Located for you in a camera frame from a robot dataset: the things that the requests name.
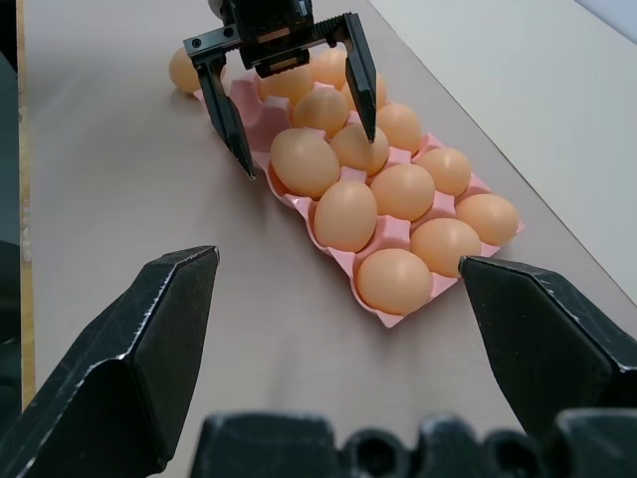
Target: egg tray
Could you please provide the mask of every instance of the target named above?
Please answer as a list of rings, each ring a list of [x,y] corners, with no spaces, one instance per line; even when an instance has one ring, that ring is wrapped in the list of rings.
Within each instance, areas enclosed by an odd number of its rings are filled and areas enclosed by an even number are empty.
[[[255,165],[265,172],[268,184],[270,185],[270,189],[273,194],[286,206],[296,209],[297,212],[299,212],[299,214],[301,214],[304,218],[306,221],[306,227],[308,228],[308,234],[315,246],[317,246],[317,248],[326,255],[331,256],[345,274],[347,274],[349,277],[351,292],[360,306],[368,312],[376,315],[385,327],[394,327],[406,316],[395,316],[372,309],[360,298],[354,281],[360,264],[369,255],[381,249],[398,248],[409,251],[410,236],[416,228],[432,219],[441,217],[455,218],[456,203],[476,194],[490,193],[492,192],[491,189],[489,189],[489,187],[478,176],[472,173],[469,186],[464,193],[458,197],[454,197],[449,194],[436,191],[431,208],[424,216],[413,222],[397,219],[392,216],[378,216],[374,234],[369,243],[360,252],[353,253],[340,251],[331,247],[323,247],[317,241],[313,231],[314,215],[318,202],[309,197],[302,197],[293,194],[277,177],[277,174],[270,163],[270,147],[274,138],[281,131],[292,127],[290,121],[292,105],[286,98],[268,97],[265,101],[262,101],[259,96],[260,82],[261,79],[256,74],[249,73],[246,76],[232,82],[229,95],[239,110]],[[333,87],[330,85],[316,83],[314,88]],[[195,96],[197,96],[203,104],[201,93],[197,92]],[[347,123],[353,122],[360,122],[356,112],[351,112],[347,120]],[[325,137],[324,131],[317,130],[317,134],[321,134]],[[408,164],[415,162],[423,154],[426,154],[438,147],[444,147],[444,144],[436,139],[433,134],[425,134],[423,136],[419,150],[415,155],[413,155],[413,157],[409,151],[390,147],[389,158],[381,170],[392,167],[396,164]],[[365,171],[342,167],[340,169],[340,179],[353,179],[369,184],[373,177],[367,177]],[[518,225],[517,234],[520,233],[524,227],[524,224],[521,222]],[[481,255],[491,257],[499,250],[500,247],[483,243]],[[440,296],[457,282],[458,279],[432,273],[432,290],[428,303]]]

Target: tabletop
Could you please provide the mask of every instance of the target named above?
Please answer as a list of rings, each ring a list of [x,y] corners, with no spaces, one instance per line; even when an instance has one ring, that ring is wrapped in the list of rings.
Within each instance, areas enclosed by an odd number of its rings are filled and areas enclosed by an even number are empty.
[[[527,229],[499,257],[562,273],[637,336],[635,306],[371,5],[316,3],[317,18],[360,14],[390,97],[518,207]],[[199,104],[173,91],[167,65],[182,39],[218,26],[205,1],[25,9],[38,384],[144,263],[214,244],[221,264],[199,381],[162,476],[187,474],[214,411],[319,412],[340,443],[380,426],[413,444],[434,412],[461,414],[481,433],[518,427],[462,285],[382,327],[264,178],[246,179]]]

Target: egg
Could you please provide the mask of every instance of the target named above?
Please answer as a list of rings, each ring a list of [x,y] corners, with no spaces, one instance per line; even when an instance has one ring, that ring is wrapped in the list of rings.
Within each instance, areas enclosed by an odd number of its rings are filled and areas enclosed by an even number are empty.
[[[429,151],[414,162],[429,171],[436,189],[458,196],[465,192],[471,179],[469,159],[458,149],[439,147]]]
[[[320,198],[340,176],[334,151],[308,129],[280,132],[272,142],[271,165],[293,194],[314,199]]]
[[[201,90],[197,71],[183,48],[177,50],[170,59],[168,74],[170,81],[180,92],[192,95]]]
[[[376,129],[376,139],[373,144],[369,144],[365,129],[360,123],[347,125],[329,145],[341,166],[365,171],[369,176],[382,169],[389,157],[389,142],[382,129]]]
[[[350,111],[356,110],[356,105],[354,104],[354,98],[351,95],[351,90],[349,89],[349,85],[345,82],[345,85],[340,89],[340,93],[342,97],[345,99],[345,103]],[[376,110],[380,110],[385,105],[387,105],[387,84],[380,76],[380,74],[376,74]]]
[[[315,82],[332,85],[340,90],[345,84],[345,60],[345,50],[330,48],[310,61],[312,78]]]
[[[358,252],[376,228],[378,208],[366,184],[343,180],[331,186],[317,205],[314,232],[319,244]]]
[[[376,124],[389,140],[389,145],[415,154],[422,140],[420,119],[411,108],[392,103],[376,114]]]
[[[292,125],[322,129],[328,137],[334,137],[345,126],[348,116],[345,100],[337,90],[315,88],[295,106]]]
[[[495,194],[477,194],[456,205],[458,219],[469,224],[480,240],[502,246],[518,231],[520,216],[513,204]]]
[[[356,288],[372,309],[406,316],[427,304],[431,273],[411,252],[383,249],[362,262],[356,273]]]
[[[411,235],[411,252],[431,272],[445,277],[460,277],[460,258],[479,256],[481,251],[482,244],[476,231],[457,219],[427,221]]]
[[[415,221],[434,202],[434,180],[422,167],[397,164],[378,173],[370,185],[378,214]]]
[[[295,105],[312,90],[314,81],[307,65],[264,78],[259,84],[262,101],[267,97],[287,98]]]

